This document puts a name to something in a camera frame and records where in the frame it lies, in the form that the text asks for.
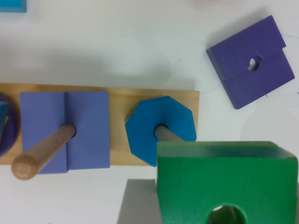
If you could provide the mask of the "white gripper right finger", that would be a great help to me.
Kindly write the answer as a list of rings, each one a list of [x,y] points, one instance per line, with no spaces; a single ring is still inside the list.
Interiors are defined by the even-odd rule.
[[[295,222],[294,222],[294,224],[299,224],[299,183],[297,183],[296,210],[295,210]]]

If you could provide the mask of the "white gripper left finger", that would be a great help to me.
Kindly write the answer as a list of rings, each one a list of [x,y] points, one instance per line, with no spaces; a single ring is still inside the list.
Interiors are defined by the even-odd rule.
[[[128,179],[117,224],[162,224],[154,179]]]

